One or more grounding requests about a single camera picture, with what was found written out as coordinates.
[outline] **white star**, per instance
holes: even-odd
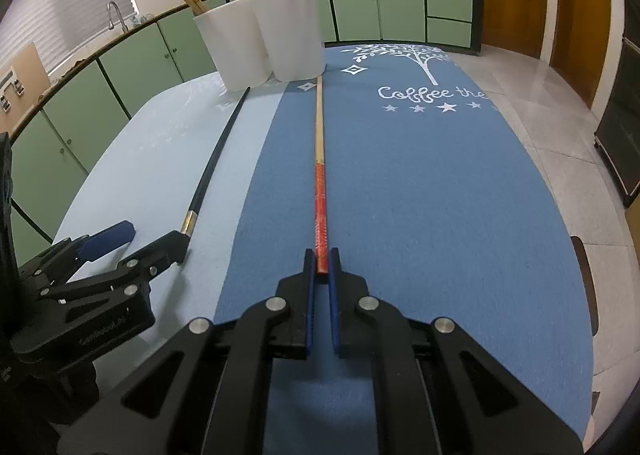
[[[455,108],[453,107],[457,107],[457,105],[449,105],[448,103],[445,103],[444,105],[440,105],[438,108],[439,109],[443,109],[442,112],[447,112],[447,111],[456,111]]]
[[[349,74],[352,74],[355,76],[357,73],[362,72],[364,70],[367,70],[367,68],[353,64],[350,67],[347,67],[346,69],[342,69],[340,72],[348,72]]]
[[[315,86],[316,86],[315,83],[307,82],[304,85],[299,85],[298,88],[302,89],[303,91],[306,92],[306,91],[308,91],[309,89],[312,89]]]

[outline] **black cabinet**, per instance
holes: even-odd
[[[596,146],[628,207],[640,186],[640,48],[628,38],[623,43],[609,104],[595,135]]]

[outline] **diamond print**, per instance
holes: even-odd
[[[367,70],[367,68],[366,67],[361,67],[361,66],[356,65],[356,64],[353,64],[350,67],[347,67],[346,69],[342,69],[341,72],[348,72],[349,74],[352,74],[352,75],[355,76],[357,73],[362,72],[364,70]]]
[[[304,85],[299,85],[298,88],[302,89],[303,91],[306,92],[306,91],[308,91],[309,89],[312,89],[315,86],[316,86],[315,83],[307,82]]]

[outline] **white tree design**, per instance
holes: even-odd
[[[451,58],[442,49],[415,44],[363,44],[354,49],[343,49],[342,52],[356,54],[353,59],[358,63],[372,56],[382,56],[383,54],[404,56],[417,63],[435,86],[438,85],[438,82],[429,70],[429,61],[451,61]]]

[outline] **tiled floor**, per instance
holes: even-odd
[[[545,63],[489,46],[480,56],[451,55],[494,101],[540,170],[567,231],[585,244],[600,320],[593,339],[597,439],[640,377],[640,271],[620,196],[593,147],[598,121]]]

